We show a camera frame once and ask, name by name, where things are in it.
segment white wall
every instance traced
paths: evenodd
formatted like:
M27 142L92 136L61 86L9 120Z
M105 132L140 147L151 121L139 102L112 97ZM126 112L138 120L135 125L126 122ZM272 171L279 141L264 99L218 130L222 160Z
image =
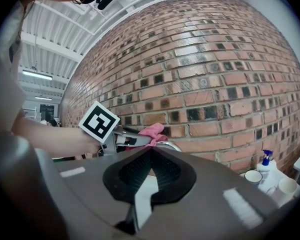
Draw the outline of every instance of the white wall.
M282 0L244 0L268 18L283 34L300 63L300 21Z
M33 100L26 100L23 103L22 108L23 109L34 109L36 107L37 112L40 112L40 105L51 105L54 106L54 117L57 118L58 117L58 104L54 104L54 103L47 103L47 102L42 102L42 101L33 101Z

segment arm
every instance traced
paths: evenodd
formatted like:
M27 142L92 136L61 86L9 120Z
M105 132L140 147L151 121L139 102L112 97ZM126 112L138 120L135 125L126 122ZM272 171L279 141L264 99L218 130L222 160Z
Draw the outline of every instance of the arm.
M27 139L33 147L44 149L52 158L97 153L100 143L79 128L43 125L25 117L23 110L14 121L12 132Z

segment fluorescent light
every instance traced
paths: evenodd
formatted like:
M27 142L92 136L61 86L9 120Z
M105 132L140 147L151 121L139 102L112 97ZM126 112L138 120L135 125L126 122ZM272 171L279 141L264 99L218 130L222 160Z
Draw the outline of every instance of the fluorescent light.
M38 100L52 101L52 98L35 97Z
M22 74L27 75L27 76L36 77L36 78L52 80L52 76L50 76L50 75L31 72L31 71L28 71L28 70L22 70Z

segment brick wall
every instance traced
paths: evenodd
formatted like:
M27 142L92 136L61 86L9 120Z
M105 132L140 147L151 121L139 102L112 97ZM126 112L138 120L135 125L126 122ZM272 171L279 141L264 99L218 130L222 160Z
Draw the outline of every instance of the brick wall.
M300 146L298 60L240 0L167 0L124 20L77 68L60 106L63 125L78 127L94 101L123 125L162 123L184 152L235 171L262 149L284 167Z

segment ceiling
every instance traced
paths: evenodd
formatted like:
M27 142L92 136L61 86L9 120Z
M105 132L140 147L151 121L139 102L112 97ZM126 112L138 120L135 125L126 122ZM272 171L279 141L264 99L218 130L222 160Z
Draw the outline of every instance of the ceiling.
M50 98L59 104L71 76L90 48L129 14L156 0L113 0L103 11L95 2L36 1L23 22L23 50L19 65L20 86L27 100ZM52 76L45 80L22 74L22 70Z

